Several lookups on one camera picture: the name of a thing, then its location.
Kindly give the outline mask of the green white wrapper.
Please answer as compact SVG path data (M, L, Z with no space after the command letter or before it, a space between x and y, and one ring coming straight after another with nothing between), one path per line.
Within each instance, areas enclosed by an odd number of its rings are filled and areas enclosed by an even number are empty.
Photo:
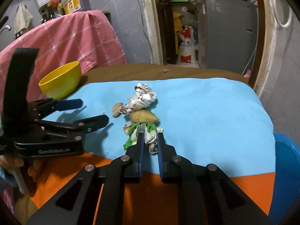
M137 144L139 133L143 133L144 142L148 147L149 153L155 155L157 153L158 133L163 133L164 129L157 127L154 123L139 122L126 124L123 127L123 131L129 137L123 145L124 151L126 151L128 147Z

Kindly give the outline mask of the small tan scrap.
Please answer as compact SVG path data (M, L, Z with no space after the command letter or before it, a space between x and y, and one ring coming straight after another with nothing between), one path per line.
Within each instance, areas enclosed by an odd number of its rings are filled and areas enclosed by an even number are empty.
M117 118L123 113L122 107L123 107L123 103L116 103L113 105L113 107L112 107L113 117Z

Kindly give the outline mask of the yellow plastic bowl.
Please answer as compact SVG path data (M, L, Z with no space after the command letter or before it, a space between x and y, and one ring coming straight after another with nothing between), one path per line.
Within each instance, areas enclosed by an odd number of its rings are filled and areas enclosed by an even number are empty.
M39 82L41 91L49 98L61 100L72 94L81 80L79 61L58 67Z

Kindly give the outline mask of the yellow brown peel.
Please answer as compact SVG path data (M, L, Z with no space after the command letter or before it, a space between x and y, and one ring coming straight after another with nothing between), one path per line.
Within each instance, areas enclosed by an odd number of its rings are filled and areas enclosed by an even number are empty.
M157 116L154 115L154 113L147 111L147 110L139 110L131 113L130 121L132 123L139 123L139 122L145 122L145 123L159 123L160 120L157 118Z

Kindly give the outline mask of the blue plastic basin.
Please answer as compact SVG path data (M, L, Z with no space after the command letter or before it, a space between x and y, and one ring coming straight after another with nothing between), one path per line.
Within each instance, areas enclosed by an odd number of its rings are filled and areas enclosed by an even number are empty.
M299 147L287 135L274 138L276 171L268 216L273 224L299 224Z

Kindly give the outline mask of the pink checked cloth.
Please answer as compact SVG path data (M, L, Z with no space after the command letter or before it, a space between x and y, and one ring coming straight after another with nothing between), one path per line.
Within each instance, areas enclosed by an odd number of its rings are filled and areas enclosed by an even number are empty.
M82 74L94 69L127 62L122 45L102 11L77 12L41 24L1 51L1 94L16 48L39 48L27 100L45 97L40 80L48 73L73 61L79 61Z

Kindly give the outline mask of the beige hanging towel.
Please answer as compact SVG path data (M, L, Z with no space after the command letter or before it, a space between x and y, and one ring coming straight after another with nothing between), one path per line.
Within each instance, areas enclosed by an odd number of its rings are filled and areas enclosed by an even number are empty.
M29 24L33 19L30 11L27 10L26 5L20 2L17 6L14 18L14 34L20 33L21 35L29 30Z

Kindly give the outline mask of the red white sack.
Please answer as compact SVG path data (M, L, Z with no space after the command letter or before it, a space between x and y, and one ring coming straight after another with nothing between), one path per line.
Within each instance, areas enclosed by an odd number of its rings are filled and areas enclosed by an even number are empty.
M177 62L195 64L197 60L193 27L187 26L183 28L178 33L178 37L181 39L181 44L178 49Z

